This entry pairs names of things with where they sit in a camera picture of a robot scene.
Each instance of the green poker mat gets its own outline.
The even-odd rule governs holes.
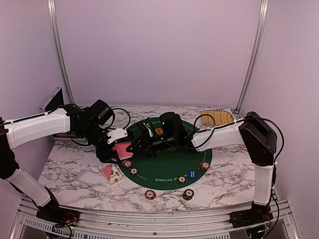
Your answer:
[[[151,118],[151,120],[147,119],[146,125],[150,127],[150,123],[156,132],[161,131],[159,118]],[[182,121],[182,123],[186,131],[193,131],[192,124],[185,121]],[[128,130],[134,132],[134,139],[141,135],[137,123],[131,125]],[[122,164],[119,164],[119,167],[133,182],[150,189],[175,190],[187,187],[204,176],[206,170],[200,169],[199,165],[204,161],[211,163],[212,150],[210,149],[196,154],[183,154],[175,152],[175,149],[172,148],[163,152],[158,152],[157,157],[146,158],[139,155],[133,155],[129,160],[132,161],[133,167],[139,170],[137,175],[131,175],[129,168],[124,167]],[[190,170],[197,171],[198,177],[196,179],[187,177],[187,173]],[[185,184],[178,183],[177,178],[182,175],[187,178]]]

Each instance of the marble surface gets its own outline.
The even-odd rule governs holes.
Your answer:
[[[182,120],[193,123],[208,107],[152,107],[122,106],[132,122],[173,111]],[[123,112],[116,112],[114,126],[126,124]],[[101,172],[108,164],[95,156],[94,147],[81,147],[73,143],[57,142],[45,164],[39,182],[47,186],[62,205],[110,211],[167,212],[200,210],[251,202],[254,194],[254,166],[244,145],[213,149],[213,160],[206,174],[189,187],[195,195],[185,201],[186,188],[170,191],[155,190],[154,200],[145,198],[148,188],[137,185],[124,176],[110,186]]]

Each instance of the wall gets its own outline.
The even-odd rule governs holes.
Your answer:
[[[270,1],[263,45],[243,114],[257,111],[283,130],[279,196],[288,198],[301,238],[318,238],[319,2]]]
[[[42,101],[62,85],[52,40],[47,1],[0,2],[0,116],[16,119],[39,113]],[[38,178],[53,144],[48,138],[16,149],[17,160]],[[8,237],[20,202],[0,180],[0,238]]]
[[[261,1],[56,2],[75,101],[235,107]]]

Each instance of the metal frame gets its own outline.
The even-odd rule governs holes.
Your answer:
[[[265,31],[265,24],[266,24],[266,16],[267,16],[267,10],[268,10],[268,0],[262,0],[261,5],[260,5],[260,12],[259,12],[259,19],[258,19],[258,25],[257,25],[257,30],[256,30],[256,37],[255,37],[255,42],[254,42],[254,48],[253,52],[251,54],[249,66],[247,69],[245,81],[243,88],[240,93],[240,97],[236,106],[236,112],[240,112],[242,110],[242,107],[244,105],[247,93],[248,93],[248,88],[251,83],[251,80],[253,78],[253,73],[254,73],[254,68],[255,68],[255,63],[257,59],[257,55],[259,53],[260,47],[261,47],[261,42],[263,39],[264,31]]]
[[[71,85],[70,85],[69,77],[66,71],[65,61],[63,58],[61,39],[60,39],[58,22],[57,22],[56,12],[55,12],[55,0],[48,0],[48,5],[49,5],[49,13],[50,13],[50,19],[51,19],[53,39],[54,39],[55,49],[56,49],[56,53],[58,56],[59,65],[60,65],[60,69],[62,73],[63,83],[66,90],[66,95],[69,102],[74,103],[74,97],[72,94]]]
[[[274,202],[271,202],[270,206],[274,214],[273,221],[275,221],[278,214],[277,207]],[[99,236],[100,239],[225,238],[231,231],[245,229],[232,228],[232,225],[228,222],[229,213],[249,209],[250,207],[250,203],[245,203],[207,210],[158,213],[101,211],[76,208],[81,214],[78,226],[73,228],[72,238],[94,238],[93,236],[96,236],[96,238]],[[284,220],[289,238],[299,239],[300,237],[288,201],[280,201],[279,207],[280,220]],[[12,224],[9,235],[10,239],[19,239],[24,225],[52,232],[53,224],[38,219],[35,216],[36,211],[37,208],[32,201],[24,197]],[[59,229],[59,231],[55,233],[57,235],[68,236],[69,230],[67,228]]]

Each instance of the table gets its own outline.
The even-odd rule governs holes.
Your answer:
[[[175,112],[182,120],[193,123],[203,110],[212,107],[121,106],[127,109],[132,122]],[[117,112],[115,127],[126,124],[126,115]],[[127,177],[110,186],[101,172],[108,164],[95,156],[94,147],[57,142],[44,166],[39,182],[48,187],[59,203],[78,208],[130,211],[170,212],[216,208],[251,202],[254,194],[254,166],[244,145],[213,150],[213,159],[206,174],[187,188],[195,192],[190,201],[182,194],[185,188],[169,191],[155,190],[154,200],[145,198],[148,188]]]

